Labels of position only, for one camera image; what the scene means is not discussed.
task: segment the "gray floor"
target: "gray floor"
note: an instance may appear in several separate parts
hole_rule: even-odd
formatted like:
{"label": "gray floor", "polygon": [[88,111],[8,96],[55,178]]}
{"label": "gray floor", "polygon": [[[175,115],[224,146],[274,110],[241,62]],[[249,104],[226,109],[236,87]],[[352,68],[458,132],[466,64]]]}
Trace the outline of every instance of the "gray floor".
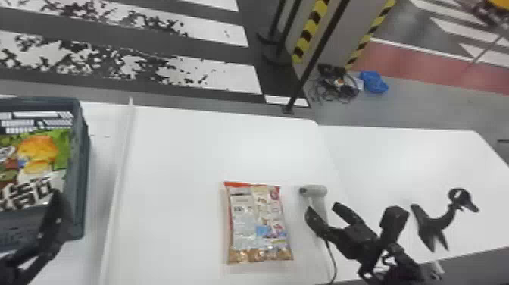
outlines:
{"label": "gray floor", "polygon": [[[372,127],[413,127],[468,129],[480,133],[494,147],[500,139],[509,139],[509,97],[496,94],[435,86],[410,80],[386,78],[390,90],[382,96],[360,94],[349,105],[339,102],[319,104],[313,109],[296,108],[295,117],[316,120],[319,124]],[[125,104],[132,96],[137,105],[187,108],[206,111],[238,112],[283,116],[278,105],[193,99],[140,92],[124,92],[43,83],[0,80],[0,94],[25,96],[75,96],[94,102]],[[503,145],[499,154],[508,157]],[[442,262],[445,269],[441,284],[500,285],[509,283],[509,248],[484,252]]]}
{"label": "gray floor", "polygon": [[349,105],[311,102],[319,124],[465,129],[491,145],[509,139],[509,97],[494,93],[384,77],[390,90],[360,94]]}

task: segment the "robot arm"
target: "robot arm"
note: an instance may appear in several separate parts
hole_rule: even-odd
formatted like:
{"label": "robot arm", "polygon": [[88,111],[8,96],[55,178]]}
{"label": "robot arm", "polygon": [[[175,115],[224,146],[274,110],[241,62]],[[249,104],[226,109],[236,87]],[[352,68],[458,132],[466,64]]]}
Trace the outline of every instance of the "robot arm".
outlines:
{"label": "robot arm", "polygon": [[[335,203],[333,211],[349,225],[345,228],[329,226],[312,207],[308,207],[305,220],[319,237],[333,243],[347,258],[357,260],[361,267],[358,275],[369,285],[425,284],[420,266],[404,253],[396,242],[408,219],[408,212],[398,206],[388,207],[380,226],[378,237],[349,207]],[[374,273],[379,259],[389,270],[384,274]]]}
{"label": "robot arm", "polygon": [[[73,223],[69,202],[54,191],[34,243],[0,258],[0,283],[27,285],[59,252]],[[26,268],[21,265],[33,259]]]}

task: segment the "gray plastic crate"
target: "gray plastic crate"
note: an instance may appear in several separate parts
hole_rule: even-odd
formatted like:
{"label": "gray plastic crate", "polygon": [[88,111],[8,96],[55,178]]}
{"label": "gray plastic crate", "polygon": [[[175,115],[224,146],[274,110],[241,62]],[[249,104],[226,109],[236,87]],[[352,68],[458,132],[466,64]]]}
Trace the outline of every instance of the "gray plastic crate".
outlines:
{"label": "gray plastic crate", "polygon": [[[6,111],[69,111],[72,113],[71,154],[66,170],[64,195],[69,200],[74,218],[69,240],[82,238],[85,230],[90,138],[80,102],[73,98],[57,97],[0,99],[0,112]],[[45,214],[45,208],[46,206],[40,205],[23,210],[0,212],[0,252],[17,249],[34,240]]]}

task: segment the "white floor marking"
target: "white floor marking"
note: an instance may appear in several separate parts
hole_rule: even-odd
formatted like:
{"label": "white floor marking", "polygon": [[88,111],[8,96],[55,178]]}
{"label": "white floor marking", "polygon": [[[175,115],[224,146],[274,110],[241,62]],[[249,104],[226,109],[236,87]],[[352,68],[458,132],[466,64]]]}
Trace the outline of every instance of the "white floor marking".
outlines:
{"label": "white floor marking", "polygon": [[[267,101],[269,104],[286,105],[288,104],[288,101],[290,101],[290,97],[265,95],[265,101]],[[297,98],[295,101],[295,106],[309,107],[308,101],[306,101],[304,98]]]}
{"label": "white floor marking", "polygon": [[258,75],[251,65],[179,55],[164,57],[2,30],[0,67],[261,95]]}
{"label": "white floor marking", "polygon": [[428,53],[431,55],[440,55],[440,56],[444,56],[446,58],[459,59],[461,61],[471,61],[472,60],[472,58],[468,58],[465,56],[453,55],[453,54],[450,54],[447,52],[438,52],[438,51],[434,51],[432,49],[420,48],[418,46],[413,46],[413,45],[405,45],[404,43],[400,43],[400,42],[391,42],[388,40],[378,39],[378,38],[371,38],[371,41],[386,44],[386,45],[397,46],[397,47],[403,48],[403,49],[411,49],[411,50],[418,51],[418,52],[425,52],[425,53]]}
{"label": "white floor marking", "polygon": [[[476,46],[460,44],[462,48],[466,49],[473,57],[480,55],[483,49]],[[480,59],[479,62],[498,65],[502,67],[509,67],[509,55],[501,52],[488,51]]]}
{"label": "white floor marking", "polygon": [[239,11],[236,0],[180,0],[185,2],[192,2],[204,6],[211,6],[214,8],[220,8],[224,10],[230,10],[234,12]]}
{"label": "white floor marking", "polygon": [[0,0],[0,7],[248,46],[244,27],[102,0]]}
{"label": "white floor marking", "polygon": [[451,4],[451,5],[456,6],[456,7],[461,7],[461,4],[456,2],[455,0],[438,0],[438,1],[442,2],[442,3]]}
{"label": "white floor marking", "polygon": [[[456,23],[448,22],[446,20],[436,19],[434,17],[432,17],[431,20],[435,22],[446,33],[453,33],[455,35],[464,36],[471,39],[477,39],[483,42],[494,42],[498,38],[498,35],[496,33],[490,33],[478,29],[473,29],[470,27],[458,25]],[[500,39],[498,41],[498,44],[509,47],[509,42],[506,39]]]}
{"label": "white floor marking", "polygon": [[454,18],[457,18],[457,19],[460,19],[460,20],[465,20],[465,21],[468,21],[468,22],[471,22],[471,23],[476,23],[476,24],[479,24],[479,25],[482,25],[482,26],[486,26],[486,24],[484,22],[482,22],[481,20],[477,19],[472,14],[468,14],[468,13],[463,12],[463,11],[459,11],[459,10],[456,10],[456,9],[447,8],[447,7],[444,7],[444,6],[437,5],[437,4],[425,2],[423,0],[410,0],[410,2],[412,2],[419,9],[423,9],[423,10],[426,10],[426,11],[430,11],[432,13],[442,14],[442,15],[445,15],[445,16],[454,17]]}
{"label": "white floor marking", "polygon": [[476,58],[477,55],[480,55],[481,52],[484,50],[484,49],[481,49],[480,47],[477,47],[477,46],[473,46],[473,45],[467,45],[467,44],[464,44],[464,43],[461,43],[460,44],[461,47],[463,49],[465,49],[469,54],[472,55],[473,58]]}

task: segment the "black and white patterned floor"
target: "black and white patterned floor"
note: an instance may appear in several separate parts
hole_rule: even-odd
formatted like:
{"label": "black and white patterned floor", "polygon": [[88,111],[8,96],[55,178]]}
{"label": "black and white patterned floor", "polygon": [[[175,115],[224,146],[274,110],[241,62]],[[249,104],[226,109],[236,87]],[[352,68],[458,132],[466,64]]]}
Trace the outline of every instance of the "black and white patterned floor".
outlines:
{"label": "black and white patterned floor", "polygon": [[248,2],[0,0],[0,78],[283,104],[297,77],[261,58]]}

